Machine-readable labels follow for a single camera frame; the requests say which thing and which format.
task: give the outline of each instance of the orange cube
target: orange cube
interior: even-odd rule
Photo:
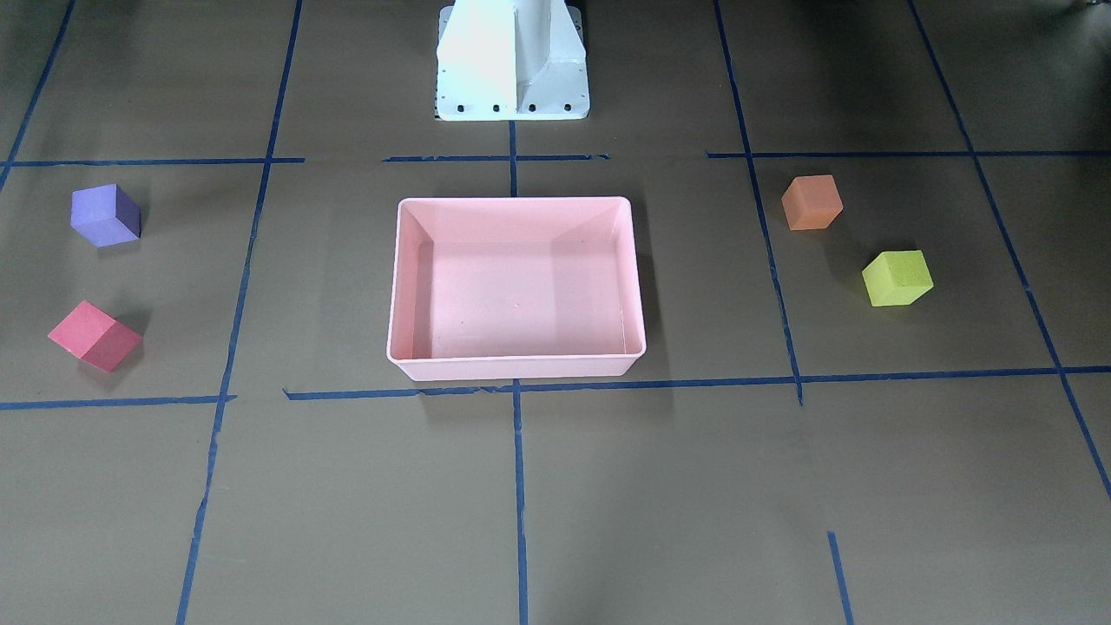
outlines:
[[[799,175],[783,193],[783,211],[792,230],[820,230],[841,213],[841,195],[832,175]]]

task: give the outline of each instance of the yellow-green cube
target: yellow-green cube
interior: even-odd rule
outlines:
[[[883,251],[864,266],[872,305],[905,305],[933,288],[921,250]]]

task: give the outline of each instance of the purple cube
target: purple cube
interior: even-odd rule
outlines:
[[[97,246],[139,238],[139,205],[119,184],[73,191],[70,225]]]

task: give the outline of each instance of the red cube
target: red cube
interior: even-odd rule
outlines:
[[[783,193],[783,211],[792,230],[820,230],[841,213],[841,195],[832,175],[799,175]]]
[[[116,370],[142,342],[138,333],[88,301],[78,303],[47,336],[73,356],[106,372]]]

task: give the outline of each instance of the grid line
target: grid line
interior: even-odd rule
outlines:
[[[827,532],[825,537],[830,543],[830,557],[833,560],[833,573],[837,575],[837,587],[841,595],[841,611],[844,612],[844,625],[854,625],[852,602],[849,601],[849,585],[844,581],[844,567],[841,566],[841,550],[837,545],[837,534]]]
[[[257,158],[136,158],[136,159],[73,159],[73,160],[17,160],[11,167],[134,167],[167,164],[273,164],[303,163],[303,157]]]
[[[721,17],[721,1],[713,0],[713,13],[718,19],[718,36],[721,38],[721,53],[725,60],[725,71],[729,74],[729,88],[733,94],[733,108],[737,110],[737,123],[741,130],[741,143],[744,145],[744,160],[749,165],[749,181],[752,184],[752,196],[757,202],[757,216],[760,219],[760,232],[764,238],[768,252],[768,270],[771,283],[775,288],[775,299],[779,301],[779,316],[783,323],[783,341],[787,344],[787,356],[791,362],[791,375],[794,376],[795,394],[799,405],[803,404],[802,380],[799,375],[799,361],[794,354],[794,341],[791,339],[791,324],[787,319],[787,303],[783,301],[783,288],[779,283],[779,269],[775,268],[775,251],[772,249],[771,234],[768,231],[768,218],[764,214],[763,198],[760,194],[760,180],[757,179],[757,163],[752,158],[752,144],[749,142],[749,129],[744,123],[744,109],[741,105],[741,92],[737,87],[737,72],[733,70],[733,56],[729,51],[729,38],[725,37],[725,21]]]
[[[785,158],[1054,158],[1084,157],[1109,158],[1111,150],[857,150],[857,151],[794,151],[794,152],[710,152],[711,159],[785,159]]]
[[[224,396],[224,402],[234,400]],[[96,409],[127,406],[167,406],[170,404],[216,404],[219,395],[190,395],[184,397],[112,397],[106,400],[46,400],[40,402],[0,402],[2,411],[57,411],[60,409]]]
[[[524,542],[524,445],[521,440],[521,381],[514,380],[513,393],[513,452],[517,482],[517,594],[518,623],[529,625],[529,558]]]
[[[1023,270],[1022,262],[1019,260],[1019,254],[1014,249],[1013,242],[1011,241],[1011,235],[1007,231],[1007,224],[1003,222],[1003,214],[1000,212],[999,204],[995,202],[995,195],[991,190],[991,184],[988,182],[988,177],[983,171],[980,157],[977,154],[975,147],[972,143],[972,137],[969,133],[968,127],[964,124],[964,118],[961,115],[961,111],[957,107],[957,99],[953,97],[953,92],[949,88],[949,81],[945,80],[945,74],[941,69],[941,62],[938,60],[938,54],[934,52],[933,44],[930,43],[930,37],[927,34],[925,26],[922,23],[922,18],[919,16],[918,8],[914,6],[914,0],[907,0],[907,7],[910,9],[911,16],[914,18],[914,23],[918,26],[919,33],[922,37],[922,42],[925,44],[925,51],[930,56],[930,62],[933,64],[933,70],[938,75],[938,81],[941,83],[941,88],[945,92],[945,99],[949,101],[953,117],[957,120],[957,127],[960,129],[961,135],[964,138],[964,144],[968,147],[968,154],[972,158],[972,163],[975,165],[977,174],[980,177],[980,183],[988,198],[988,204],[991,206],[992,216],[995,219],[995,224],[999,226],[999,233],[1003,239],[1003,244],[1007,245],[1007,253],[1011,256],[1011,263],[1014,265],[1014,271],[1019,276],[1019,281],[1022,283],[1022,289],[1027,294],[1027,301],[1030,304],[1030,311],[1032,312],[1034,320],[1038,322],[1038,330],[1041,331],[1042,340],[1045,343],[1045,350],[1049,352],[1049,356],[1053,362],[1053,367],[1061,380],[1061,387],[1063,389],[1064,395],[1069,401],[1069,406],[1072,409],[1072,414],[1077,420],[1077,425],[1080,427],[1080,432],[1083,435],[1084,444],[1088,446],[1088,452],[1092,456],[1095,471],[1099,474],[1100,481],[1103,483],[1103,491],[1107,493],[1108,498],[1111,498],[1111,480],[1108,478],[1108,472],[1103,466],[1100,452],[1095,447],[1095,442],[1092,440],[1091,432],[1088,430],[1088,422],[1084,420],[1084,415],[1080,411],[1080,405],[1077,403],[1077,397],[1072,393],[1072,385],[1069,384],[1068,373],[1061,364],[1061,359],[1057,353],[1057,347],[1053,345],[1053,340],[1050,337],[1049,329],[1045,326],[1045,320],[1042,317],[1041,309],[1038,306],[1038,299],[1034,296],[1033,289],[1030,286],[1030,281],[1027,279],[1027,272]]]
[[[1068,374],[1111,374],[1111,366],[1064,367]],[[1058,376],[1053,367],[1031,367],[1013,370],[961,370],[950,372],[889,372],[873,374],[804,375],[798,379],[808,384],[854,384],[910,381],[943,381],[972,379],[1008,379]],[[740,379],[689,379],[665,381],[608,381],[578,383],[521,384],[521,393],[560,393],[568,391],[635,391],[661,389],[713,389],[734,386],[779,386],[793,385],[793,376],[764,376]],[[447,386],[427,389],[387,389],[362,391],[290,392],[282,390],[290,402],[330,402],[340,400],[381,400],[388,397],[438,397],[443,395],[477,395],[480,393],[512,393],[512,385]]]
[[[259,195],[254,204],[254,218],[251,222],[251,233],[247,242],[247,252],[243,260],[243,273],[239,283],[239,296],[236,301],[236,314],[231,325],[231,336],[228,341],[228,362],[224,366],[223,376],[220,382],[220,395],[216,404],[216,414],[212,419],[212,435],[209,440],[208,466],[204,478],[204,495],[197,507],[197,517],[193,521],[192,540],[189,543],[189,557],[186,562],[186,575],[181,584],[181,598],[178,603],[177,625],[184,625],[189,612],[189,598],[192,592],[193,576],[197,572],[197,558],[200,553],[201,535],[204,531],[204,517],[208,512],[209,495],[212,491],[212,475],[216,471],[216,458],[218,452],[217,438],[223,427],[223,415],[227,406],[228,390],[231,385],[231,373],[236,365],[236,351],[239,344],[239,332],[243,322],[243,308],[247,302],[247,289],[251,279],[251,259],[254,254],[254,241],[259,235],[259,221],[262,218],[262,206],[267,198],[267,185],[270,182],[270,168],[278,142],[278,130],[281,127],[281,111],[286,100],[286,87],[289,84],[290,68],[293,64],[293,49],[297,44],[297,32],[301,21],[302,0],[297,0],[293,9],[293,21],[290,27],[289,44],[286,48],[286,62],[282,67],[281,82],[278,87],[278,98],[274,103],[273,120],[270,123],[270,141],[267,145],[266,162],[262,165],[262,177],[259,180]]]
[[[8,173],[11,171],[12,163],[16,161],[16,155],[19,153],[20,145],[23,144],[23,137],[27,134],[27,127],[31,123],[31,115],[34,114],[34,107],[39,103],[39,97],[42,95],[42,89],[47,85],[47,79],[50,77],[50,70],[54,67],[54,60],[58,58],[58,50],[62,47],[62,41],[66,39],[66,31],[69,29],[70,18],[73,16],[73,7],[77,6],[77,0],[70,0],[69,4],[66,6],[66,14],[62,16],[61,26],[58,27],[58,36],[54,37],[54,44],[50,48],[50,54],[47,56],[47,62],[42,67],[42,73],[39,74],[39,82],[34,85],[34,92],[31,93],[31,101],[27,103],[27,111],[23,113],[23,120],[19,124],[19,132],[16,133],[16,140],[11,143],[11,151],[8,152],[8,160],[3,163],[3,170],[0,171],[0,191],[3,191],[3,185],[8,181]]]
[[[610,160],[610,154],[440,154],[440,155],[392,155],[382,162],[513,162],[513,161],[562,161],[562,160]]]

